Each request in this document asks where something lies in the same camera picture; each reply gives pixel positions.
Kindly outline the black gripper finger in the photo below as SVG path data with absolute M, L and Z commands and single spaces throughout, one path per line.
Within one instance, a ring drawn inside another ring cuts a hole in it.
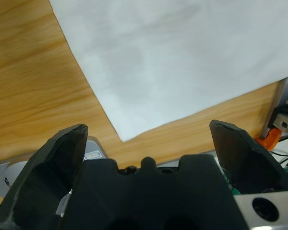
M 288 191 L 288 174 L 247 131 L 234 124 L 209 124 L 220 166 L 241 194 Z
M 51 137 L 26 163 L 0 205 L 0 230 L 56 230 L 61 199 L 83 163 L 88 126 Z

